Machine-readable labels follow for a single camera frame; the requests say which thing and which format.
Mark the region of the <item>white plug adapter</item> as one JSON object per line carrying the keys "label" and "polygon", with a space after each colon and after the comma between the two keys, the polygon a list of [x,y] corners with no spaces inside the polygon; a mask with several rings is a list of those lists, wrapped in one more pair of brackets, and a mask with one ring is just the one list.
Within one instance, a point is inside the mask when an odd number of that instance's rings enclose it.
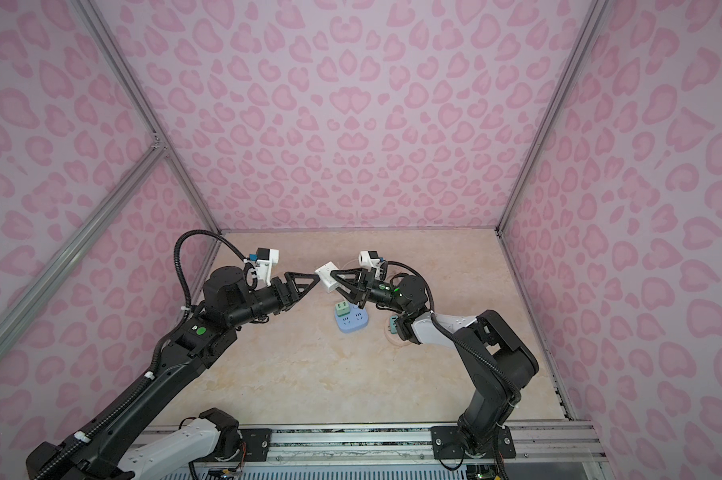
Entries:
{"label": "white plug adapter", "polygon": [[339,286],[338,281],[331,275],[331,273],[337,269],[338,267],[330,261],[314,271],[314,273],[319,277],[321,285],[327,293],[335,291]]}

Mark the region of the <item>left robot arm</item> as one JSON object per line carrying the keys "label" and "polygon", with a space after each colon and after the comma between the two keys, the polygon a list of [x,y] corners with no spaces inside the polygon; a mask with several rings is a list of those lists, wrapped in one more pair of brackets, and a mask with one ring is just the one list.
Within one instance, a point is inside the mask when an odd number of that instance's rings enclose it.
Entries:
{"label": "left robot arm", "polygon": [[290,310],[318,285],[317,274],[288,272],[256,289],[241,267],[213,271],[203,300],[163,338],[146,371],[60,444],[44,442],[26,460],[32,479],[134,479],[121,466],[129,447],[186,386],[209,369],[248,323]]}

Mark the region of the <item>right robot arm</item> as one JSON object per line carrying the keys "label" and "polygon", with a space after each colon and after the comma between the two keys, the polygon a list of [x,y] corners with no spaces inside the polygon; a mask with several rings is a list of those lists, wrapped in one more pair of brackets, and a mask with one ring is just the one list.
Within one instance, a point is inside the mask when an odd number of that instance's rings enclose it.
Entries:
{"label": "right robot arm", "polygon": [[474,393],[457,421],[457,440],[464,454],[500,453],[501,431],[522,400],[522,390],[539,372],[526,344],[494,310],[476,316],[435,312],[432,290],[417,273],[402,273],[390,282],[371,269],[333,270],[337,291],[351,304],[394,313],[395,333],[416,345],[452,347],[459,355]]}

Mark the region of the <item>green plug adapter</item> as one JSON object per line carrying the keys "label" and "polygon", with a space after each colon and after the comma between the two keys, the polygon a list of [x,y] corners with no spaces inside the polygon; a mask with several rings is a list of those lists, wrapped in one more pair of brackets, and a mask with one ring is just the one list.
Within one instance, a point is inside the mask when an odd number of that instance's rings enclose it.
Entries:
{"label": "green plug adapter", "polygon": [[335,305],[335,316],[337,318],[346,317],[351,312],[351,305],[347,301],[338,302]]}

